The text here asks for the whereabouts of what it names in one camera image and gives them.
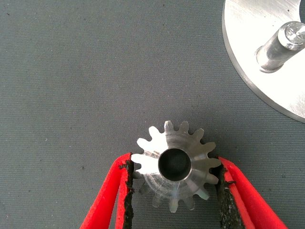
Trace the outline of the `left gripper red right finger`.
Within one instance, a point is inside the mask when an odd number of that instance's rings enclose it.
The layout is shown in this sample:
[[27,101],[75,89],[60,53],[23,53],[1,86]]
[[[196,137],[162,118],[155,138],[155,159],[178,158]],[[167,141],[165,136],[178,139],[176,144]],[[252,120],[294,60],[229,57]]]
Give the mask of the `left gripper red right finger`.
[[219,178],[216,194],[222,229],[286,229],[243,172],[231,161],[218,157],[214,170]]

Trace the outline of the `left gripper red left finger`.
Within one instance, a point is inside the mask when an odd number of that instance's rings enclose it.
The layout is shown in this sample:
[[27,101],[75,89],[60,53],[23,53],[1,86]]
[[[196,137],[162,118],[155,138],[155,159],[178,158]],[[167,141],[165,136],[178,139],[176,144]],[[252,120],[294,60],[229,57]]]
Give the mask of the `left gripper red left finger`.
[[103,185],[90,207],[81,229],[108,229],[115,203],[117,203],[115,228],[132,228],[134,193],[134,163],[131,153],[118,157],[112,164]]

